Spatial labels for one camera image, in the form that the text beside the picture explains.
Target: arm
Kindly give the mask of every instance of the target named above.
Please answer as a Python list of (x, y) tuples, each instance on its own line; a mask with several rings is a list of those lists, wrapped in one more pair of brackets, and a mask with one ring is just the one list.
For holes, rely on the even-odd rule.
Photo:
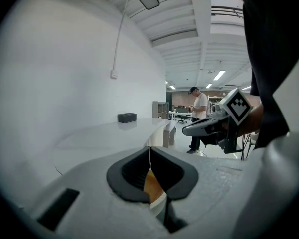
[[(260, 129), (261, 123), (264, 116), (263, 104), (259, 104), (255, 109), (253, 109), (244, 121), (239, 126), (238, 137), (255, 132)], [(225, 122), (222, 124), (223, 128), (228, 130), (228, 124)]]
[(192, 108), (191, 109), (193, 112), (203, 112), (207, 110), (207, 106), (200, 106), (198, 108)]

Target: white curved wall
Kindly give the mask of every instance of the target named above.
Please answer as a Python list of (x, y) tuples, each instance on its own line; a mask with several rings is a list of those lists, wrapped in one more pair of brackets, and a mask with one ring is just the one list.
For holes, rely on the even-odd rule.
[(163, 59), (101, 0), (19, 0), (0, 29), (0, 185), (23, 206), (59, 176), (49, 149), (75, 130), (165, 101)]

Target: wall outlet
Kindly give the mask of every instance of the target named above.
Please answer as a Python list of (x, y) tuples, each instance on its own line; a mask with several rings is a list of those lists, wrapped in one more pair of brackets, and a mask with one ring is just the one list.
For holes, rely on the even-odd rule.
[(119, 72), (117, 70), (111, 70), (111, 78), (117, 79), (119, 76)]

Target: white cable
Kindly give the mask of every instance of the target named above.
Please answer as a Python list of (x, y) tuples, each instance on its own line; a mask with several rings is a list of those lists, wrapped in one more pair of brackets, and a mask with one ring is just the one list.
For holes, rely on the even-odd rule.
[(205, 148), (204, 148), (204, 150), (203, 150), (203, 155), (205, 155), (206, 157), (208, 157), (208, 156), (204, 153), (204, 151), (206, 150), (206, 147), (207, 147), (207, 145), (205, 145)]
[(126, 8), (128, 6), (128, 2), (129, 2), (129, 0), (126, 0), (126, 2), (125, 2), (124, 11), (123, 11), (122, 19), (121, 19), (121, 24), (120, 24), (120, 27), (119, 27), (118, 38), (116, 39), (114, 61), (113, 61), (113, 70), (115, 70), (115, 67), (116, 67), (116, 55), (117, 55), (118, 47), (119, 47), (120, 33), (121, 33), (122, 25), (123, 25), (123, 19), (124, 19), (125, 13), (126, 13)]

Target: person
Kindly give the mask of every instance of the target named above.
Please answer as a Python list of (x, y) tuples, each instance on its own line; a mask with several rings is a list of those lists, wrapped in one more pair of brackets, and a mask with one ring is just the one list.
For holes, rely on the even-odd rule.
[[(200, 119), (206, 118), (206, 111), (208, 105), (208, 99), (204, 93), (201, 93), (197, 87), (192, 87), (189, 91), (194, 97), (196, 97), (194, 102), (194, 107), (190, 108), (192, 112), (192, 121), (198, 121)], [(189, 146), (190, 150), (187, 152), (189, 154), (193, 154), (195, 152), (201, 154), (202, 151), (199, 149), (200, 147), (200, 139), (198, 137), (193, 137), (191, 140), (191, 145)]]
[(242, 1), (250, 94), (260, 96), (261, 103), (242, 122), (239, 135), (260, 130), (256, 148), (265, 147), (289, 131), (273, 93), (299, 58), (299, 0)]

